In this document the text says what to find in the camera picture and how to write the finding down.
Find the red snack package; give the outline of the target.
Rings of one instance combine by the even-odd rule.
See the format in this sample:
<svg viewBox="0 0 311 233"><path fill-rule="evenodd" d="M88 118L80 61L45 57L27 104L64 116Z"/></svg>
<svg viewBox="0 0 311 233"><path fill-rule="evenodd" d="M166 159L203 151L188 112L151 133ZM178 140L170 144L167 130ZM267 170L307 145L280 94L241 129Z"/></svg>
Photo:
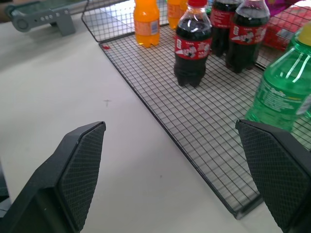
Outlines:
<svg viewBox="0 0 311 233"><path fill-rule="evenodd" d="M290 6L270 18L263 45L284 51L294 34L310 20L311 6Z"/></svg>

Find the magenta snack package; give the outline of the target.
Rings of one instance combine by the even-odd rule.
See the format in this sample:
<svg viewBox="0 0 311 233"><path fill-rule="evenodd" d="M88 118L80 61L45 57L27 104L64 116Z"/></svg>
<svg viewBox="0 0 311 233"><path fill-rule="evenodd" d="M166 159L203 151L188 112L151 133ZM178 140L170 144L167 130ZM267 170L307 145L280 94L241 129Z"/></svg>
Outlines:
<svg viewBox="0 0 311 233"><path fill-rule="evenodd" d="M270 17L274 17L299 1L301 0L265 0L265 3L270 11Z"/></svg>

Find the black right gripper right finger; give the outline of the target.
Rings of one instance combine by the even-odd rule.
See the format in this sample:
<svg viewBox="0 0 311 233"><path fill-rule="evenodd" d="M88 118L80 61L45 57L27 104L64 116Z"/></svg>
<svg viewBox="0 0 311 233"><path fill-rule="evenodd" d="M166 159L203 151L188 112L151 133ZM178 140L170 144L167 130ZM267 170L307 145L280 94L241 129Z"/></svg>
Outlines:
<svg viewBox="0 0 311 233"><path fill-rule="evenodd" d="M290 132L237 120L248 167L283 233L311 233L311 152Z"/></svg>

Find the orange soda bottle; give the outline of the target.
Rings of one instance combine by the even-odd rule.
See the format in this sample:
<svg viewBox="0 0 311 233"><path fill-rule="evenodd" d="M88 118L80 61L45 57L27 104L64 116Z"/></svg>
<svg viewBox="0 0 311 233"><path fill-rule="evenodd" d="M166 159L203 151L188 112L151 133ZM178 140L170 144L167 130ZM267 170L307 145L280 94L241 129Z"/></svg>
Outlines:
<svg viewBox="0 0 311 233"><path fill-rule="evenodd" d="M175 30L180 18L188 8L188 0L167 0L167 18L169 27Z"/></svg>
<svg viewBox="0 0 311 233"><path fill-rule="evenodd" d="M135 0L134 26L136 41L149 48L160 39L160 12L156 0Z"/></svg>

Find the cola bottle with red label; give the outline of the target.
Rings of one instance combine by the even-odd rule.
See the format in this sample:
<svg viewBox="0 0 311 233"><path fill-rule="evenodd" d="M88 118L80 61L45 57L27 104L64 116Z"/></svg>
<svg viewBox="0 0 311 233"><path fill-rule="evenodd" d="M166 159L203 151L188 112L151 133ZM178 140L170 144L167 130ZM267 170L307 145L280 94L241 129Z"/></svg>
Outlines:
<svg viewBox="0 0 311 233"><path fill-rule="evenodd" d="M252 69L265 37L270 11L265 0L244 0L235 11L229 29L226 66L235 73Z"/></svg>
<svg viewBox="0 0 311 233"><path fill-rule="evenodd" d="M212 24L206 13L207 0L188 0L174 41L174 74L180 86L197 87L206 73L212 43Z"/></svg>
<svg viewBox="0 0 311 233"><path fill-rule="evenodd" d="M212 24L211 51L221 57L229 47L229 30L232 17L242 0L214 0L210 21Z"/></svg>

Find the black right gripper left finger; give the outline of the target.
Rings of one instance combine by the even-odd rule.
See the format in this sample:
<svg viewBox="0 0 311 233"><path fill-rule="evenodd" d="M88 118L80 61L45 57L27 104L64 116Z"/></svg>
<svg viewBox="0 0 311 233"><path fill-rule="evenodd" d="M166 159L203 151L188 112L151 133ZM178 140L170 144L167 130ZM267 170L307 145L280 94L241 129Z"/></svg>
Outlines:
<svg viewBox="0 0 311 233"><path fill-rule="evenodd" d="M98 181L106 124L67 133L0 221L0 233L80 233Z"/></svg>

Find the green soda bottle yellow cap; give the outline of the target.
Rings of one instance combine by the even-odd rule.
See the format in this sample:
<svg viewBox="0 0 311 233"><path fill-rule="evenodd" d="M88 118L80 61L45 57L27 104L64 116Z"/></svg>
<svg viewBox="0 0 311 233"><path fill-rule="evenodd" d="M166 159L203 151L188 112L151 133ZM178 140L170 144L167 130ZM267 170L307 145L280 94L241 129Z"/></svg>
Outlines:
<svg viewBox="0 0 311 233"><path fill-rule="evenodd" d="M296 43L264 71L246 120L292 131L311 108L311 21Z"/></svg>

